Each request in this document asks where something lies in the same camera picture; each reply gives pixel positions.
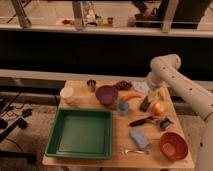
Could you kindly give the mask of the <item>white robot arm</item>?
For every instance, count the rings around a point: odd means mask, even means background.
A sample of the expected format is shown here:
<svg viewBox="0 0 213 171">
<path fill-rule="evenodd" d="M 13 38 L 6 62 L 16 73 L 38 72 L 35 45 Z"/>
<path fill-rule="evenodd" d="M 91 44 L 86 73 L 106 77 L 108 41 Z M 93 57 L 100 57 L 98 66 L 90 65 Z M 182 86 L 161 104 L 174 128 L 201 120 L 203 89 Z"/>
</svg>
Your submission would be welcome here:
<svg viewBox="0 0 213 171">
<path fill-rule="evenodd" d="M 163 82 L 169 84 L 206 123 L 195 171 L 213 171 L 213 93 L 181 74 L 180 66 L 181 59 L 176 54 L 154 57 L 146 81 L 150 88 Z"/>
</svg>

